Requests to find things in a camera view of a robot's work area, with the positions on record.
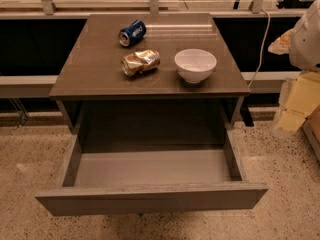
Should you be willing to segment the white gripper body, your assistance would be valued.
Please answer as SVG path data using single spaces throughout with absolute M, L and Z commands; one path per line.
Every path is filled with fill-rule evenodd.
M 320 105 L 320 74 L 309 72 L 289 80 L 289 95 L 283 116 L 293 121 L 305 120 Z

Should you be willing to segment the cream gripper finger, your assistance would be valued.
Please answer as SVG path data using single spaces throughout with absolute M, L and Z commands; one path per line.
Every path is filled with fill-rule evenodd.
M 287 111 L 277 111 L 272 123 L 272 133 L 277 138 L 293 136 L 304 124 L 305 118 Z

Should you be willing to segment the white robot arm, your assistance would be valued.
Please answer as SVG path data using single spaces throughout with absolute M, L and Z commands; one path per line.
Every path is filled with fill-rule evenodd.
M 288 138 L 320 105 L 320 0 L 314 1 L 294 28 L 277 38 L 268 50 L 279 55 L 288 53 L 290 63 L 301 70 L 297 78 L 283 83 L 273 120 L 273 134 Z

